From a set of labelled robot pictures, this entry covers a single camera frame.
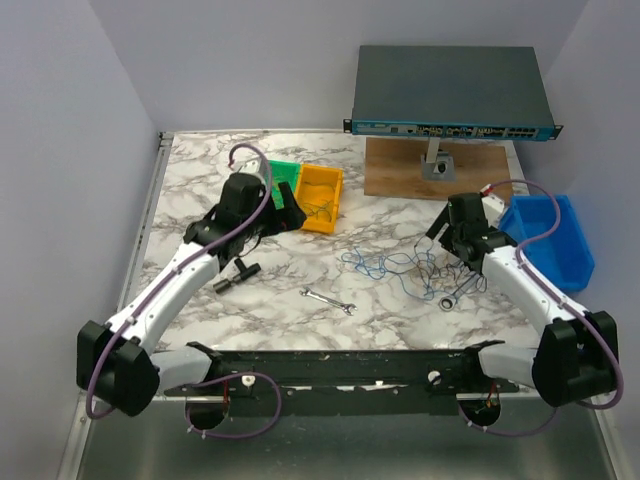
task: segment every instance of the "red wire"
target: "red wire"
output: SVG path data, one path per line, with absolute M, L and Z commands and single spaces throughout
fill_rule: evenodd
M 491 384 L 491 388 L 489 389 L 489 396 L 485 400 L 486 403 L 489 403 L 489 400 L 491 400 L 491 397 L 493 396 L 495 391 L 496 391 L 496 382 L 493 382 Z

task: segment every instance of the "blue plastic bin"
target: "blue plastic bin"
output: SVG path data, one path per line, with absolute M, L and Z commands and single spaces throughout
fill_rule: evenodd
M 524 249 L 527 258 L 556 287 L 565 292 L 586 288 L 595 263 L 582 234 L 571 202 L 566 195 L 556 195 L 562 220 L 548 238 Z M 555 222 L 551 200 L 546 195 L 513 196 L 511 207 L 500 221 L 500 230 L 516 242 L 543 233 Z

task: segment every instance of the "metal bracket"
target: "metal bracket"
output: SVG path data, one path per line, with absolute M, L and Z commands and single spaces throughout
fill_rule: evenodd
M 555 128 L 553 129 L 553 132 L 551 132 L 551 136 L 549 137 L 549 140 L 555 140 L 556 138 L 558 138 L 558 135 L 560 135 L 560 132 L 562 131 L 563 128 L 564 128 L 564 125 L 556 125 Z
M 440 150 L 440 138 L 429 139 L 427 153 L 420 156 L 422 179 L 437 182 L 455 182 L 456 172 L 453 157 Z
M 87 419 L 84 409 L 85 396 L 81 395 L 76 406 L 76 412 L 71 423 L 71 432 L 62 455 L 62 462 L 58 470 L 58 480 L 78 478 L 84 446 L 89 436 L 91 421 Z
M 114 312 L 122 310 L 133 296 L 135 296 L 135 292 L 140 281 L 144 252 L 147 249 L 147 244 L 149 243 L 153 215 L 156 211 L 156 207 L 158 206 L 158 199 L 160 198 L 160 190 L 162 188 L 165 171 L 167 170 L 167 164 L 169 163 L 169 155 L 171 153 L 171 146 L 173 145 L 174 134 L 171 132 L 160 132 L 158 137 L 158 153 L 153 167 L 151 183 L 149 185 L 149 190 L 147 191 L 140 225 L 138 226 L 136 242 L 129 259 L 125 285 L 120 292 L 118 305 Z

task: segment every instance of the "wrench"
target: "wrench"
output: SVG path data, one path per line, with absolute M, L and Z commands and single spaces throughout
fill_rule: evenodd
M 346 313 L 347 315 L 353 315 L 352 310 L 358 309 L 358 307 L 356 307 L 353 303 L 342 303 L 338 300 L 334 300 L 333 298 L 325 297 L 324 295 L 320 295 L 319 293 L 311 291 L 309 287 L 302 287 L 302 290 L 300 290 L 300 295 L 302 295 L 303 297 L 315 298 L 316 300 L 320 300 L 321 302 L 328 303 L 332 307 L 341 308 L 342 311 L 344 311 L 344 313 Z
M 462 285 L 456 288 L 453 293 L 450 293 L 446 297 L 442 297 L 440 299 L 440 302 L 438 302 L 440 309 L 444 312 L 450 312 L 451 310 L 453 310 L 453 307 L 456 306 L 456 303 L 458 303 L 460 297 L 467 291 L 465 287 L 469 285 L 473 280 L 478 280 L 478 274 L 474 273 L 470 275 L 469 278 Z

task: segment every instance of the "yellow plastic bin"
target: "yellow plastic bin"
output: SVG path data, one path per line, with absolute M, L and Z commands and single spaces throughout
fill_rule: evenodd
M 340 210 L 342 170 L 302 164 L 295 197 L 307 215 L 303 230 L 333 233 Z

